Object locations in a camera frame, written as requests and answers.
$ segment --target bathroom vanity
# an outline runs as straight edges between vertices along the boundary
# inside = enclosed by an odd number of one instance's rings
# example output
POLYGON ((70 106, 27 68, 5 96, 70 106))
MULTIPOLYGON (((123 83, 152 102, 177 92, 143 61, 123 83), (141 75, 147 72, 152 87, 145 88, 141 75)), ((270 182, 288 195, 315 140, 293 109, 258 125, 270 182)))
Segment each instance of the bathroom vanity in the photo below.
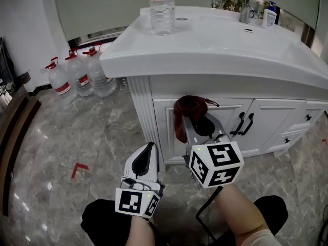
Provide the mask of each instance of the bathroom vanity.
POLYGON ((176 18, 174 34, 156 36, 149 9, 141 9, 100 57, 107 77, 128 78, 161 171, 184 163, 173 128, 173 106, 184 95, 220 105, 209 113, 243 157, 284 152, 328 108, 328 66, 295 33, 244 24, 239 13, 219 9, 176 7, 176 18))

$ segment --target leg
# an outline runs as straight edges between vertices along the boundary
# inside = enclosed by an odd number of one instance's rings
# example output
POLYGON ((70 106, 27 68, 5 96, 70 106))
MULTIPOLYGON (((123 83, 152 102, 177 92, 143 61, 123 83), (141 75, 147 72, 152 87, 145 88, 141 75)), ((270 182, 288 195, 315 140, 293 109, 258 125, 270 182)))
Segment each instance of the leg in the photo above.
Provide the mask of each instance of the leg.
MULTIPOLYGON (((283 199, 275 195, 261 197, 254 202, 254 205, 262 213, 272 234, 276 235, 288 218, 286 204, 283 199)), ((209 246, 215 245, 235 245, 235 236, 232 231, 228 230, 209 246)))
POLYGON ((82 229, 95 246, 127 243, 131 216, 115 212, 115 201, 98 199, 87 205, 82 214, 82 229))

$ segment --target gray tile floor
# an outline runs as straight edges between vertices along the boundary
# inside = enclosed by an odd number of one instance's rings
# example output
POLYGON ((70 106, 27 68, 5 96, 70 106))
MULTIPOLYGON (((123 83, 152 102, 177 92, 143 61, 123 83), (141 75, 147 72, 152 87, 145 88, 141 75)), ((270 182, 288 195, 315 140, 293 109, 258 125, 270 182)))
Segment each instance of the gray tile floor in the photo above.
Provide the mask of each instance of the gray tile floor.
MULTIPOLYGON (((0 216, 5 245, 93 245, 80 227, 81 215, 96 199, 114 199, 125 159, 145 139, 128 87, 99 99, 78 98, 61 106, 52 91, 39 94, 42 106, 16 160, 10 217, 0 216), (75 163, 88 166, 71 178, 75 163)), ((238 187, 252 201, 279 195, 289 218, 277 234, 282 245, 314 245, 328 204, 328 119, 324 114, 306 136, 279 158, 245 159, 238 187)), ((196 221, 209 197, 182 165, 160 173, 166 185, 155 223, 174 243, 208 243, 196 221)), ((211 205, 202 216, 219 236, 227 228, 211 205)))

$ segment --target forearm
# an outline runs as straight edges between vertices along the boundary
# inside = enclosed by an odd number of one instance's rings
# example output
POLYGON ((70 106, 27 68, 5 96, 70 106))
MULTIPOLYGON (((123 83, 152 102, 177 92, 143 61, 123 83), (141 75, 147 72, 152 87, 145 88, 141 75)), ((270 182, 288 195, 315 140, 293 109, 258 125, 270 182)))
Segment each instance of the forearm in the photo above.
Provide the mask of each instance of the forearm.
POLYGON ((234 233, 237 245, 254 232, 268 229, 258 208, 234 184, 223 187, 215 197, 215 204, 234 233))
POLYGON ((153 230, 146 220, 132 216, 130 234, 126 246, 155 246, 153 230))

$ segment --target black handle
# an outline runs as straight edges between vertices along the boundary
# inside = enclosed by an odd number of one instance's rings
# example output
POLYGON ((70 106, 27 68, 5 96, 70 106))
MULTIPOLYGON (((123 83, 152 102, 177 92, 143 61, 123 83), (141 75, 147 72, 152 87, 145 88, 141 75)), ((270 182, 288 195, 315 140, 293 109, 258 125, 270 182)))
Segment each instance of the black handle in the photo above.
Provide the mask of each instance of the black handle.
POLYGON ((241 112, 241 113, 239 114, 239 117, 240 117, 240 123, 239 123, 239 125, 238 125, 236 131, 231 131, 230 134, 232 134, 232 135, 234 135, 234 136, 237 135, 237 133, 239 132, 239 130, 240 130, 241 127, 242 127, 242 124, 244 124, 244 116, 245 116, 245 112, 241 112))
POLYGON ((253 117, 254 117, 254 113, 251 113, 248 118, 251 120, 251 122, 249 123, 249 125, 247 126, 247 128, 245 129, 245 131, 240 131, 238 133, 238 135, 242 135, 245 136, 246 133, 248 132, 248 130, 251 128, 252 124, 253 124, 253 117))

